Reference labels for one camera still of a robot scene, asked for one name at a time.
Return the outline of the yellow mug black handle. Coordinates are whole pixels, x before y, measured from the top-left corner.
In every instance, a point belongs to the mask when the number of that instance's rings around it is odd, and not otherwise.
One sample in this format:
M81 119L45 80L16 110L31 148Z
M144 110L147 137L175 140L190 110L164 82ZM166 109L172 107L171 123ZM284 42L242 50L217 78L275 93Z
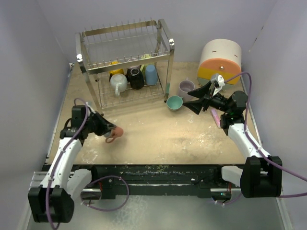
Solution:
M118 62L118 61L112 61L112 62L110 63L110 65L116 65L116 64L119 64L119 62ZM115 74L123 74L123 75L124 75L124 70L123 70L123 69L114 69L114 70L111 70L111 71L109 72L109 76L110 76L110 77L112 77L112 76L115 75Z

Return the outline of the round cream drawer cabinet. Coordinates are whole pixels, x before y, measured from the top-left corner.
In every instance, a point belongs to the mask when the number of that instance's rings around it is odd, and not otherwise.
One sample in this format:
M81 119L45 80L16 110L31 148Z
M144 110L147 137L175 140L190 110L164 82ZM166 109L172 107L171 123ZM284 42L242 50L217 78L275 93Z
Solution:
M214 39L208 42L201 54L197 70L197 80L200 85L205 85L215 73L229 80L223 87L228 90L236 85L239 77L230 78L241 72L241 46L228 39Z

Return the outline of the blue cup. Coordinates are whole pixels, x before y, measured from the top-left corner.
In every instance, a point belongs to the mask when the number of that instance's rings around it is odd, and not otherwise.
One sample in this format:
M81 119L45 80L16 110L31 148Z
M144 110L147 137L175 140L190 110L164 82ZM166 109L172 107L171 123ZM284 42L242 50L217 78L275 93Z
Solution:
M156 85L158 82L157 71L154 65L148 65L145 69L145 78L148 85Z

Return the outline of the steel two-tier dish rack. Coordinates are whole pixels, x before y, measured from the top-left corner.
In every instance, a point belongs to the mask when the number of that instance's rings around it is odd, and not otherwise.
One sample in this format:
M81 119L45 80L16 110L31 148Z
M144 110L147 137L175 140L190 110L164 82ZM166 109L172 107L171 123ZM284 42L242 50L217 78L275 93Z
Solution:
M164 19L127 22L114 26L75 33L76 60L84 76L92 101L99 111L118 106L129 106L157 100L166 101L169 97L175 41ZM128 62L130 58L138 61ZM119 64L110 65L112 61ZM140 67L142 72L148 65L158 71L156 85L145 83L140 90L127 87L121 96L109 82L109 72L132 67Z

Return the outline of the aluminium frame rail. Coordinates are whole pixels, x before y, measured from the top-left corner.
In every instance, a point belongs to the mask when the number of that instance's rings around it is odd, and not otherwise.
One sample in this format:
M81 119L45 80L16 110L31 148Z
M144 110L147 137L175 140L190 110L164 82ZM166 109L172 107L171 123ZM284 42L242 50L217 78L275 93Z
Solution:
M34 172L32 175L28 191L30 191L32 188L40 188L40 187L47 188L48 182L42 183L42 181L46 178L46 176L47 172Z

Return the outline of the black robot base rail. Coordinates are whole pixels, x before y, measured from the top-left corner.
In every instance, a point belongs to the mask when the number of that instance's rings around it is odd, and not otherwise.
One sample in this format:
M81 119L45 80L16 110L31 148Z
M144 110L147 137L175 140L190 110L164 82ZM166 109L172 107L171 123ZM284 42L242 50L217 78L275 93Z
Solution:
M82 195L115 199L116 196L196 196L229 199L240 189L222 179L219 164L109 164L73 166L89 170L93 185Z

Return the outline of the black mug cream inside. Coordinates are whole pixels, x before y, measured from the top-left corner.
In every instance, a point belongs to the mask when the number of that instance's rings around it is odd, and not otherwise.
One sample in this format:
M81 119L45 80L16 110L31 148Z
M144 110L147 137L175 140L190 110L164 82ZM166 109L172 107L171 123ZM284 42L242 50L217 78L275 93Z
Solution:
M140 90L144 87L144 77L138 68L128 69L127 79L130 82L131 88L135 90Z

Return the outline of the lilac mug near rack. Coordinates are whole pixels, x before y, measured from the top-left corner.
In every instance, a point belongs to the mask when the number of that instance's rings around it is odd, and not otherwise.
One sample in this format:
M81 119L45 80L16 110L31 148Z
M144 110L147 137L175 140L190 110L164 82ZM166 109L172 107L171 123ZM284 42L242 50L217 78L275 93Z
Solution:
M193 91L195 85L192 81L185 79L179 83L177 95L182 98L184 102L192 100L193 96L190 96L188 92Z

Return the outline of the teal cup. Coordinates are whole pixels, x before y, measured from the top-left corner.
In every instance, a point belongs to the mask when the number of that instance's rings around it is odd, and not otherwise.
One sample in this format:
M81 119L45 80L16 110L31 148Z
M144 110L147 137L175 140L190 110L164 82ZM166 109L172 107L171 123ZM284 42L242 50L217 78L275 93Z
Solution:
M167 105L169 110L177 111L182 107L183 99L182 99L182 97L180 97L178 95L171 96L167 99L166 105Z

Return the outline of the terracotta mug white inside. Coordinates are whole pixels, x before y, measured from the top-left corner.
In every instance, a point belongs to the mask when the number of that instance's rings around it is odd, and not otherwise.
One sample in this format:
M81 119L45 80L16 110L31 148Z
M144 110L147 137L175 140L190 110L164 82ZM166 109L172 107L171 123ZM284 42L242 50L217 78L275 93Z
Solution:
M121 137L123 135L124 131L121 127L116 127L112 130L112 134L109 138L105 139L106 143L112 143L115 139Z

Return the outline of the pink marker pen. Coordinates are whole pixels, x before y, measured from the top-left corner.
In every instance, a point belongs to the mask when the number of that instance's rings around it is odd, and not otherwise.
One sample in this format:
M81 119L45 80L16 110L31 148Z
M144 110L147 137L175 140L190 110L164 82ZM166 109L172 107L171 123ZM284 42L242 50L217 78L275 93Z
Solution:
M212 109L211 114L212 114L212 117L213 117L217 127L220 128L220 117L219 117L217 111L215 109Z

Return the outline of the lilac mug black handle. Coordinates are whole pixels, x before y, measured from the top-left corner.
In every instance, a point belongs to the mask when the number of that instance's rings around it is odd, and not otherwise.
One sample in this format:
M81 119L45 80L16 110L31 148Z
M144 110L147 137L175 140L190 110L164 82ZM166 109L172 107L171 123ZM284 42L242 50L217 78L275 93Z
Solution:
M128 59L128 62L133 62L133 61L138 61L138 59L137 58L130 58L130 59Z

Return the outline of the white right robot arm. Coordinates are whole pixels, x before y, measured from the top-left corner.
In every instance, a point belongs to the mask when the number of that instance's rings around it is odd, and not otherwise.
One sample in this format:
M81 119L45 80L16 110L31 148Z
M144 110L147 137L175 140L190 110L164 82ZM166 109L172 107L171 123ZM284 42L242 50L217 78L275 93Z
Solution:
M183 105L199 114L208 107L223 112L220 127L236 144L246 159L242 169L237 166L224 166L213 176L217 187L225 187L230 182L240 187L245 198L278 197L282 189L282 160L271 156L261 148L246 125L243 112L246 111L248 96L243 91L235 91L229 98L213 93L213 85L207 83L188 92L195 101Z

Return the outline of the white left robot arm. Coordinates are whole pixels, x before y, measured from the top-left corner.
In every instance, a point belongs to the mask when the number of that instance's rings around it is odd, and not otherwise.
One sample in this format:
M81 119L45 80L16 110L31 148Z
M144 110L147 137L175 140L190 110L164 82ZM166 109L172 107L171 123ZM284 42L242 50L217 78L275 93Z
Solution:
M87 186L97 186L99 177L87 169L72 172L73 163L88 135L104 136L111 143L123 134L115 124L87 105L75 105L60 132L59 147L47 172L41 172L42 180L32 185L28 201L35 222L68 223L74 212L74 201Z

